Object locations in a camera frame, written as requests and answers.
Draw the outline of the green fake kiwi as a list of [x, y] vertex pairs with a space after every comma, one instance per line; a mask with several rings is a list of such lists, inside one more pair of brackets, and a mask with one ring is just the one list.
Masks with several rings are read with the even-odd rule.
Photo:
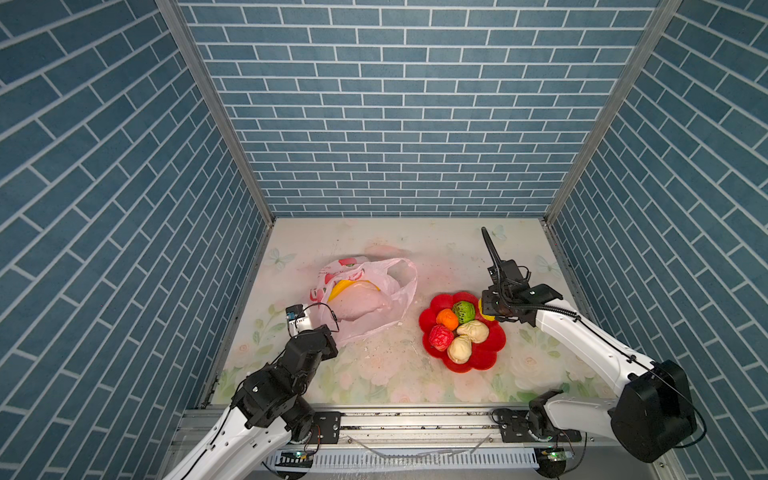
[[476, 307], [470, 301], [456, 302], [452, 307], [452, 312], [457, 317], [460, 325], [473, 321], [476, 318]]

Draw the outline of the beige fake fruit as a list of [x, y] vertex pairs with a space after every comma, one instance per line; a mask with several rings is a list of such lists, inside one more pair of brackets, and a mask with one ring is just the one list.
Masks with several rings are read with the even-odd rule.
[[472, 343], [483, 343], [489, 335], [489, 327], [482, 321], [472, 320], [466, 323], [460, 324], [456, 329], [458, 336], [466, 336]]
[[446, 350], [448, 358], [457, 365], [466, 364], [472, 355], [473, 343], [466, 336], [455, 337]]

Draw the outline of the orange fake fruit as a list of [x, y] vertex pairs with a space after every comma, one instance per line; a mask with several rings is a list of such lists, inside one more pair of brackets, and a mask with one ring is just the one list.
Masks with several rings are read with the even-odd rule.
[[459, 318], [452, 309], [440, 310], [436, 315], [435, 322], [450, 331], [455, 331], [460, 325]]

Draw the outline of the pink plastic bag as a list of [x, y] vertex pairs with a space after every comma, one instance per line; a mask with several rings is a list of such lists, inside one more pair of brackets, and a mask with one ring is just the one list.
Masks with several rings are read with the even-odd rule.
[[403, 319], [417, 285], [416, 265], [406, 258], [335, 260], [309, 291], [311, 325], [327, 326], [339, 347], [366, 339]]

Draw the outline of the red fake strawberry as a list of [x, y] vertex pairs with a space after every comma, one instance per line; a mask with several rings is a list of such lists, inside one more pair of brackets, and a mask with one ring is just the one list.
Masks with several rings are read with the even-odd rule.
[[454, 339], [453, 331], [443, 324], [433, 326], [427, 336], [428, 345], [439, 352], [445, 352]]

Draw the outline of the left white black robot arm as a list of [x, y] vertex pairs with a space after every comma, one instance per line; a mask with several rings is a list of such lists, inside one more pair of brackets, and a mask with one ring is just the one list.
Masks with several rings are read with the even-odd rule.
[[315, 411], [303, 394], [321, 362], [337, 355], [325, 325], [290, 338], [279, 358], [239, 384], [212, 429], [166, 477], [244, 479], [277, 450], [305, 442]]

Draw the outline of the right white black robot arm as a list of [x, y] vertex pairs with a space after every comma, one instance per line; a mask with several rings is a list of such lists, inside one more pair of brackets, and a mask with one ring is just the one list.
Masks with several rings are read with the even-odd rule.
[[557, 340], [610, 388], [608, 399], [572, 398], [549, 390], [529, 403], [532, 437], [549, 440], [565, 430], [617, 441], [634, 458], [651, 463], [673, 449], [695, 445], [707, 434], [694, 406], [687, 375], [673, 361], [657, 362], [600, 329], [552, 287], [531, 285], [513, 260], [492, 258], [491, 284], [481, 310], [502, 322], [519, 322]]

